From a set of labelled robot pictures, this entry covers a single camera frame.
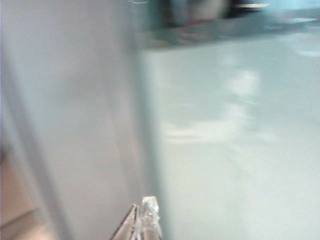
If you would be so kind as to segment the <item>right gripper left finger taped tip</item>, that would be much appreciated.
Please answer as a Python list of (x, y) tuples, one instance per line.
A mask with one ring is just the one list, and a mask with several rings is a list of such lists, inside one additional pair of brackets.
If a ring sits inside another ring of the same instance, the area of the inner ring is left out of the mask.
[(135, 231), (136, 216), (138, 206), (133, 204), (121, 223), (118, 225), (110, 240), (131, 240)]

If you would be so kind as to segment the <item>right gripper right finger taped tip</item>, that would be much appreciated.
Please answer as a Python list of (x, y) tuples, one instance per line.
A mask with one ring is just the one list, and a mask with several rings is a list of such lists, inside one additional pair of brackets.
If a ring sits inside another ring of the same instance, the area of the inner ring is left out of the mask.
[(136, 239), (162, 240), (158, 200), (155, 196), (145, 196), (137, 210)]

